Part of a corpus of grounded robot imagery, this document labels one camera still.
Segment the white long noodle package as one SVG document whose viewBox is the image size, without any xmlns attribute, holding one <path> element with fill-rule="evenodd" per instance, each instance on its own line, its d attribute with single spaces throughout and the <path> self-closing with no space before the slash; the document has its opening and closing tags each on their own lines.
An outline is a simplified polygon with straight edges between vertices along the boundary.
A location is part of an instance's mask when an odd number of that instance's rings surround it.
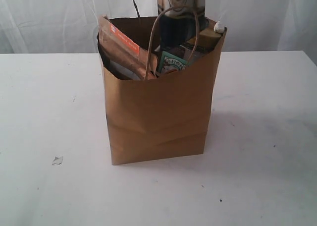
<svg viewBox="0 0 317 226">
<path fill-rule="evenodd" d="M 206 0 L 157 0 L 159 19 L 160 45 L 159 50 L 174 48 L 196 35 L 197 14 L 199 30 L 208 27 L 205 17 Z"/>
</svg>

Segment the brown pouch with orange label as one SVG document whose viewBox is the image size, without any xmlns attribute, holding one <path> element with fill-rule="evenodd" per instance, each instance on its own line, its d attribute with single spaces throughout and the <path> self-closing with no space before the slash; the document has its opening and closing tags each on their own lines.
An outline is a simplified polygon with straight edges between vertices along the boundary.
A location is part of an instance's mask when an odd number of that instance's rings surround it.
<svg viewBox="0 0 317 226">
<path fill-rule="evenodd" d="M 145 35 L 153 18 L 141 20 L 140 23 L 137 18 L 99 17 L 98 48 L 100 55 L 132 71 L 141 80 L 152 80 L 157 78 L 158 57 L 151 53 L 146 67 L 149 52 L 141 45 L 146 44 Z"/>
</svg>

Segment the white candy top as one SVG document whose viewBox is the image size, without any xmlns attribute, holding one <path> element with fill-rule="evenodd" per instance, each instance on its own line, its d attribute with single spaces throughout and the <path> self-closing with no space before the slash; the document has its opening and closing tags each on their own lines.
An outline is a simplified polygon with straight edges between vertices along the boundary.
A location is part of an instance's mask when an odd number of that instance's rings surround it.
<svg viewBox="0 0 317 226">
<path fill-rule="evenodd" d="M 218 34 L 223 34 L 225 32 L 225 26 L 218 21 L 215 23 L 213 30 Z"/>
</svg>

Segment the brown paper bag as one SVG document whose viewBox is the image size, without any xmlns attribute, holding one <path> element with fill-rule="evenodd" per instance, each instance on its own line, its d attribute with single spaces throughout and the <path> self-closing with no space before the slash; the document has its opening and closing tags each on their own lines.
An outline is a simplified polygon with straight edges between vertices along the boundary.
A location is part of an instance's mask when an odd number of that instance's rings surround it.
<svg viewBox="0 0 317 226">
<path fill-rule="evenodd" d="M 152 17 L 141 46 L 161 59 L 159 19 Z M 200 30 L 197 14 L 195 51 Z M 103 64 L 108 137 L 113 165 L 198 155 L 204 152 L 212 93 L 227 29 L 214 50 L 184 70 L 141 80 L 100 55 Z"/>
</svg>

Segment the nut jar with gold lid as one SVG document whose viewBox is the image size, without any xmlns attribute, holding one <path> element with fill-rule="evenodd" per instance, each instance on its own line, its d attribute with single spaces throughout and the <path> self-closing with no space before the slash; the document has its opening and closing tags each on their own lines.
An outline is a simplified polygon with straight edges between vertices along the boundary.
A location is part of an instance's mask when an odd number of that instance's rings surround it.
<svg viewBox="0 0 317 226">
<path fill-rule="evenodd" d="M 200 32 L 198 45 L 193 55 L 191 54 L 194 49 L 196 37 L 177 47 L 163 51 L 156 73 L 161 75 L 184 70 L 190 64 L 212 52 L 221 37 L 221 33 L 217 33 L 211 28 L 206 28 Z"/>
</svg>

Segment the white curtain backdrop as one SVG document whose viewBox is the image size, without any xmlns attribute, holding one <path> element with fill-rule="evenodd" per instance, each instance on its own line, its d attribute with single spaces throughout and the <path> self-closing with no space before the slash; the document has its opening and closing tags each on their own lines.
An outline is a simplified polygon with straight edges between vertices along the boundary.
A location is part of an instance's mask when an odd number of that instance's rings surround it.
<svg viewBox="0 0 317 226">
<path fill-rule="evenodd" d="M 95 53 L 97 19 L 156 16 L 157 0 L 0 0 L 1 53 Z M 206 0 L 225 51 L 304 51 L 317 59 L 317 0 Z"/>
</svg>

